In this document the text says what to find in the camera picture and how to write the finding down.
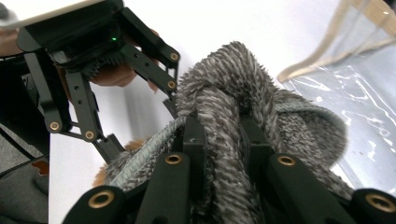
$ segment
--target white tabletop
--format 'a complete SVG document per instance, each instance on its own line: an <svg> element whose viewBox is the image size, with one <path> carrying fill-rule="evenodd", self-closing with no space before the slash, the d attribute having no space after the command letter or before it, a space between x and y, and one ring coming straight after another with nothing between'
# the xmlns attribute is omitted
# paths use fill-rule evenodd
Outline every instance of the white tabletop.
<svg viewBox="0 0 396 224"><path fill-rule="evenodd" d="M181 54L179 74L221 45L244 43L275 77L310 54L324 35L337 1L201 0L124 1L147 26ZM141 78L125 88L92 85L105 134L125 145L149 137L172 118ZM78 198L92 188L104 164L82 140L51 136L49 223L62 223Z"/></svg>

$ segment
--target gray fuzzy fabric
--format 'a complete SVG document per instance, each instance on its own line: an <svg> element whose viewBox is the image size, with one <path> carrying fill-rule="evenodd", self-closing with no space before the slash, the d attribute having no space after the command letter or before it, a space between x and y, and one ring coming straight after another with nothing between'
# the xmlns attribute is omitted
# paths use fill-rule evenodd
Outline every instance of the gray fuzzy fabric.
<svg viewBox="0 0 396 224"><path fill-rule="evenodd" d="M238 42L223 46L183 76L177 91L179 118L135 154L124 152L106 169L107 184L129 190L147 180L157 156L168 151L184 118L198 115L207 136L205 197L192 207L197 223L262 223L258 194L243 164L239 115L249 113L275 152L300 158L331 191L350 198L352 189L330 171L346 147L346 128L333 112L280 90L252 53ZM151 156L130 169L139 154Z"/></svg>

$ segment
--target brass screw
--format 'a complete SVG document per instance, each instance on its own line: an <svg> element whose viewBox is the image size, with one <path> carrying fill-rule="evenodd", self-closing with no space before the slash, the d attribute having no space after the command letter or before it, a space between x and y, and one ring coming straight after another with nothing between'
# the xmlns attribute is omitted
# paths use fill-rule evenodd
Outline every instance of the brass screw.
<svg viewBox="0 0 396 224"><path fill-rule="evenodd" d="M170 89L174 89L176 87L176 83L174 81L168 81L168 87Z"/></svg>
<svg viewBox="0 0 396 224"><path fill-rule="evenodd" d="M52 122L52 123L49 125L49 127L50 127L53 131L56 131L56 130L59 129L59 123L57 123L57 122Z"/></svg>
<svg viewBox="0 0 396 224"><path fill-rule="evenodd" d="M288 166L292 166L296 163L296 161L292 157L288 157L288 156L280 156L277 158L277 161L279 161L283 165L288 165Z"/></svg>
<svg viewBox="0 0 396 224"><path fill-rule="evenodd" d="M389 199L379 194L371 193L365 197L366 201L376 209L383 212L394 213L396 212L396 205Z"/></svg>
<svg viewBox="0 0 396 224"><path fill-rule="evenodd" d="M178 60L178 55L176 53L171 53L171 59L174 61Z"/></svg>
<svg viewBox="0 0 396 224"><path fill-rule="evenodd" d="M94 134L91 131L87 131L87 132L85 132L85 137L88 139L93 139Z"/></svg>
<svg viewBox="0 0 396 224"><path fill-rule="evenodd" d="M178 164L182 161L183 159L179 155L169 155L165 158L165 162L171 165Z"/></svg>
<svg viewBox="0 0 396 224"><path fill-rule="evenodd" d="M106 199L103 202L98 202L98 198L101 196L105 196ZM102 208L113 202L114 200L114 193L111 190L105 189L98 193L95 193L90 200L88 201L88 205L91 208Z"/></svg>

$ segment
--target transparent plastic packaging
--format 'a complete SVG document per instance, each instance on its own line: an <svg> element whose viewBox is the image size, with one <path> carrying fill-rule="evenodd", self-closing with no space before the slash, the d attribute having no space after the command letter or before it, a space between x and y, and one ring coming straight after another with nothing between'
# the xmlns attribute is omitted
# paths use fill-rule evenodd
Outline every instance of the transparent plastic packaging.
<svg viewBox="0 0 396 224"><path fill-rule="evenodd" d="M348 147L337 165L354 189L396 196L396 16L381 0L342 0L327 34L283 87L340 116Z"/></svg>

